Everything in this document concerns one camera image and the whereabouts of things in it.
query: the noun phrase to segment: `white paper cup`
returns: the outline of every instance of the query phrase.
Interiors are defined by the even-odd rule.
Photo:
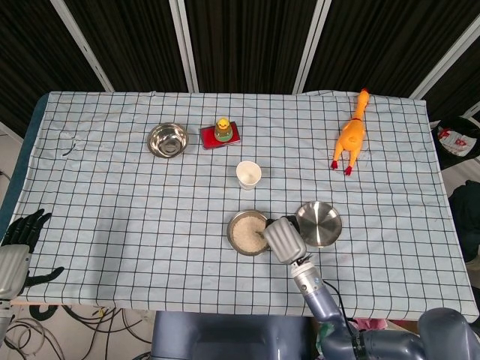
[[[242,161],[237,165],[237,178],[242,189],[252,190],[262,178],[262,170],[253,161]]]

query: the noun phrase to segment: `table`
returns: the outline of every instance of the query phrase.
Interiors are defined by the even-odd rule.
[[[50,93],[35,110],[1,211],[52,211],[31,271],[66,271],[23,299],[310,315],[286,265],[270,251],[236,253],[225,232],[239,210],[278,218],[321,200],[339,211],[343,232],[331,247],[310,250],[349,316],[416,320],[445,306],[475,319],[425,102],[370,96],[364,150],[346,177],[329,164],[355,104],[355,94],[337,91]],[[241,144],[205,150],[199,129],[220,116],[236,121]],[[187,128],[182,156],[149,153],[146,135],[159,122]],[[244,160],[263,170],[252,191],[236,182]],[[344,157],[340,170],[346,165]]]

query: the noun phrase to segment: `red logo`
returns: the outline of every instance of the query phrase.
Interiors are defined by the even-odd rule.
[[[450,131],[450,129],[443,129],[443,130],[438,134],[438,138],[439,138],[439,139],[443,139],[444,137],[449,137],[449,136],[450,136],[449,131]]]
[[[462,139],[457,139],[455,141],[455,145],[458,145],[458,146],[465,146],[467,143],[464,142]]]

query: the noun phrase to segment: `black curtain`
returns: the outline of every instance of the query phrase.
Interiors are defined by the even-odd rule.
[[[167,0],[66,4],[116,91],[188,91]]]
[[[305,91],[407,98],[479,14],[471,0],[333,0]]]
[[[43,94],[104,89],[49,0],[2,1],[0,29],[0,121],[21,137]]]
[[[424,99],[431,122],[462,116],[480,101],[480,38],[447,70]]]
[[[187,0],[201,92],[291,94],[315,0]]]

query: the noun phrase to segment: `rubber chicken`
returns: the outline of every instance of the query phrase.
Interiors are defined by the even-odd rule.
[[[343,127],[340,137],[337,140],[337,145],[335,146],[335,154],[333,156],[333,161],[331,162],[332,169],[338,168],[337,160],[343,150],[350,152],[350,162],[349,166],[345,169],[345,175],[350,175],[352,173],[353,165],[355,165],[355,161],[362,150],[363,138],[365,136],[363,115],[369,97],[370,95],[368,94],[367,89],[363,88],[360,91],[360,94],[358,94],[355,114],[353,115],[352,120]]]

